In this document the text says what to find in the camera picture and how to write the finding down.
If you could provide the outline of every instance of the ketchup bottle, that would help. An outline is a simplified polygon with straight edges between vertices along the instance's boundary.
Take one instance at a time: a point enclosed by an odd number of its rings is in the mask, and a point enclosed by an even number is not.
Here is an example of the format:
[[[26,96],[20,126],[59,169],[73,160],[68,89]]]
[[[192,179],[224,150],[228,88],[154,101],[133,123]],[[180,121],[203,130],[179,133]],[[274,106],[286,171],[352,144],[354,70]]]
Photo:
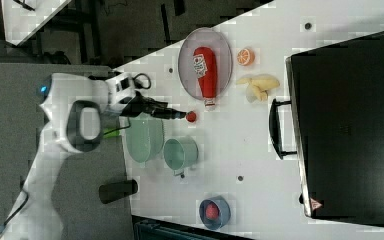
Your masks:
[[[214,52],[208,47],[199,47],[193,54],[193,63],[204,104],[207,110],[215,107],[217,96],[217,62]]]

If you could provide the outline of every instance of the teal cup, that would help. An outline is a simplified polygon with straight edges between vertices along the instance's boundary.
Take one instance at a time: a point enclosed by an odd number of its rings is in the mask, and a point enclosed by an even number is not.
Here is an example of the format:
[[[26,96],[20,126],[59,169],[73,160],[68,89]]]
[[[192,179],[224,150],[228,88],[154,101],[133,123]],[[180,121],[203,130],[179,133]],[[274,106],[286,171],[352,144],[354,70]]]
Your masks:
[[[191,137],[169,139],[164,144],[164,160],[174,176],[184,173],[198,159],[198,147]]]

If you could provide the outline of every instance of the blue container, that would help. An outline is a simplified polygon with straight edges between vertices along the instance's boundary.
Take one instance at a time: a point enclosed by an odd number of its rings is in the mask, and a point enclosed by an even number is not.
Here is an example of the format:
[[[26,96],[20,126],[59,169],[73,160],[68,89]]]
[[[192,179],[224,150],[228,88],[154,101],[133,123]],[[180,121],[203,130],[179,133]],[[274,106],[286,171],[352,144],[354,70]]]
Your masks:
[[[219,217],[215,220],[208,219],[205,216],[205,210],[207,209],[208,204],[214,203],[219,209]],[[202,223],[210,229],[217,230],[227,224],[230,220],[230,208],[226,200],[222,196],[217,196],[213,198],[206,199],[201,202],[199,206],[199,216],[201,217]]]

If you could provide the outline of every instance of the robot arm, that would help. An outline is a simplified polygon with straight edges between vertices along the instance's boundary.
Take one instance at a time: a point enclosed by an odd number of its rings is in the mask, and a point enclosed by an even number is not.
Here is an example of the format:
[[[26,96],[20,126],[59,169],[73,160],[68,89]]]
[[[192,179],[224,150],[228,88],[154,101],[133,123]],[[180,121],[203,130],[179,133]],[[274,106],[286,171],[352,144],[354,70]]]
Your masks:
[[[147,87],[129,74],[100,81],[55,73],[44,82],[40,87],[44,96],[40,107],[49,122],[41,132],[39,148],[24,189],[10,217],[0,227],[0,239],[61,238],[63,226],[52,206],[52,190],[65,159],[99,146],[103,137],[102,114],[136,117],[145,112],[165,119],[185,117],[185,112],[169,109],[167,103],[143,97],[138,88]]]

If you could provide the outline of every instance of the small red button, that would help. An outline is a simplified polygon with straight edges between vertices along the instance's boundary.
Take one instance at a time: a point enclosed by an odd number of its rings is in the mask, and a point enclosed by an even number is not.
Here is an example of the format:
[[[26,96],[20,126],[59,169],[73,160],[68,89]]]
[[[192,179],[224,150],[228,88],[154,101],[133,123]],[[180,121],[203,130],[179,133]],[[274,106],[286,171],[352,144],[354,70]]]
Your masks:
[[[188,120],[188,122],[195,122],[196,121],[196,113],[195,112],[188,112],[188,114],[186,114],[186,120]]]

